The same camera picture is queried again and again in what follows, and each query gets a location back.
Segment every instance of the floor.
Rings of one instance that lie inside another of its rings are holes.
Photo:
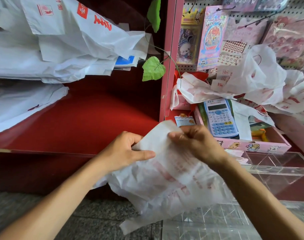
[[[41,199],[42,197],[37,195],[0,192],[0,231]],[[119,225],[126,218],[135,215],[137,212],[131,203],[126,201],[84,199],[55,239],[161,240],[162,222],[142,227],[124,236]]]

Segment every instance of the artificial leaf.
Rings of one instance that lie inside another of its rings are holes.
[[[147,19],[152,24],[153,31],[156,33],[160,27],[160,7],[161,0],[152,0],[150,7],[147,11]]]
[[[158,80],[166,73],[166,67],[155,56],[150,57],[142,66],[142,81]]]

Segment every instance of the forearm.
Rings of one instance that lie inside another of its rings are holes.
[[[233,158],[217,170],[262,239],[304,240],[304,223]]]
[[[92,185],[108,173],[105,164],[89,161],[36,207],[0,233],[0,240],[50,240],[80,204]]]

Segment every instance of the calculator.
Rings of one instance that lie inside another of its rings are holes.
[[[204,102],[208,128],[214,137],[231,138],[239,134],[227,99],[218,98]]]

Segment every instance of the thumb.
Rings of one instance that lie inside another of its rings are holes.
[[[170,132],[168,136],[174,143],[178,145],[187,146],[191,141],[191,139],[182,132]]]
[[[155,157],[154,151],[132,151],[131,159],[134,161],[144,161]]]

